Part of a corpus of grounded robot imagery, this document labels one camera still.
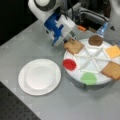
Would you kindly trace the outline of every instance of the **brown toy food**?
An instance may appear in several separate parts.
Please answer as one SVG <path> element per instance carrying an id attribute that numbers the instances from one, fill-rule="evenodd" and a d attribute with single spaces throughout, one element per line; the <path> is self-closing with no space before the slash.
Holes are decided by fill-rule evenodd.
<path id="1" fill-rule="evenodd" d="M 64 48 L 71 54 L 77 54 L 82 48 L 83 44 L 78 40 L 70 39 L 64 44 Z"/>
<path id="2" fill-rule="evenodd" d="M 98 35 L 93 35 L 89 38 L 89 44 L 94 46 L 100 46 L 103 42 L 103 39 Z"/>
<path id="3" fill-rule="evenodd" d="M 120 65 L 114 62 L 109 62 L 106 67 L 101 71 L 107 77 L 114 80 L 120 79 Z"/>

